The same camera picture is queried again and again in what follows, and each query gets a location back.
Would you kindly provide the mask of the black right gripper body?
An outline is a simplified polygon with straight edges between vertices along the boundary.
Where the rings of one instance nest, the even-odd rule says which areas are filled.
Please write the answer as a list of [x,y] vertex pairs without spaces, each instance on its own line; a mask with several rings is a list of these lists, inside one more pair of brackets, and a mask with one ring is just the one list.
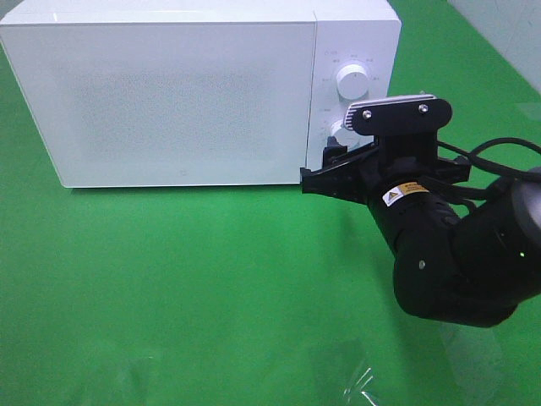
[[471,163],[464,156],[438,156],[437,148],[373,146],[357,160],[358,201],[369,203],[398,184],[441,182],[442,189],[469,179]]

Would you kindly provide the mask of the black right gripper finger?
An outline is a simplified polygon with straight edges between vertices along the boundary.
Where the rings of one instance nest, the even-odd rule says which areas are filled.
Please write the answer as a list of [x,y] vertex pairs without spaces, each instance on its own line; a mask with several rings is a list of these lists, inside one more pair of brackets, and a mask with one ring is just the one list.
[[322,167],[329,167],[336,162],[347,160],[355,156],[360,156],[364,152],[371,150],[374,147],[374,141],[363,144],[359,147],[348,150],[346,145],[342,145],[335,136],[327,138],[327,145],[323,150]]
[[360,156],[336,162],[319,170],[300,168],[301,190],[304,194],[323,195],[339,200],[351,201],[361,205],[368,204],[369,161],[379,152],[379,147]]

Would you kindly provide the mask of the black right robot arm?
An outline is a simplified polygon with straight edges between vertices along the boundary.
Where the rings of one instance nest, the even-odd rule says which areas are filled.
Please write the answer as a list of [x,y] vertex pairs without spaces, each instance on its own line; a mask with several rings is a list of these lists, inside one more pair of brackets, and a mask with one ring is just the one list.
[[396,301],[409,315],[469,326],[500,324],[540,292],[540,171],[463,186],[471,156],[382,162],[380,144],[333,147],[301,170],[305,193],[369,208],[394,255]]

